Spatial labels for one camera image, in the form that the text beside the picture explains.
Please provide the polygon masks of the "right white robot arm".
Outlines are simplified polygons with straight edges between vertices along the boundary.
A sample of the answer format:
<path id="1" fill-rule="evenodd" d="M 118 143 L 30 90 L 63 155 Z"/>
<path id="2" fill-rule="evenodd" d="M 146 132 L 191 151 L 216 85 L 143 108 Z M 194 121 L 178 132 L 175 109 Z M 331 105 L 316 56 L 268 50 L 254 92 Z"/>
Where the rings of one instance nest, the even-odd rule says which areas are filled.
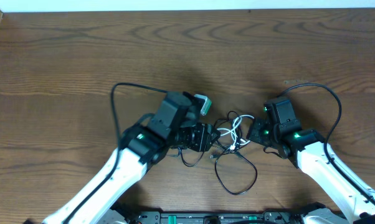
<path id="1" fill-rule="evenodd" d="M 335 154 L 317 130 L 302 128 L 291 101 L 279 96 L 263 105 L 267 117 L 255 119 L 247 138 L 311 177 L 349 223 L 375 223 L 375 190 Z"/>

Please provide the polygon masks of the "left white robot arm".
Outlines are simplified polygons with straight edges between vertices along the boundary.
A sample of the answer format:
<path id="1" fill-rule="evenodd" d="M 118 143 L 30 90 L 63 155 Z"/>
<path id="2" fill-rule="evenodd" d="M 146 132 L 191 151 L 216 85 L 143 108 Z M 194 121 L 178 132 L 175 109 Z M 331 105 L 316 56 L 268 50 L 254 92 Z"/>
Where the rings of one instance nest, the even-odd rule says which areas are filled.
<path id="1" fill-rule="evenodd" d="M 204 95 L 168 92 L 157 112 L 144 114 L 126 129 L 101 170 L 42 223 L 98 223 L 132 185 L 165 158 L 169 149 L 208 151 L 220 137 L 215 127 L 199 120 L 211 104 Z"/>

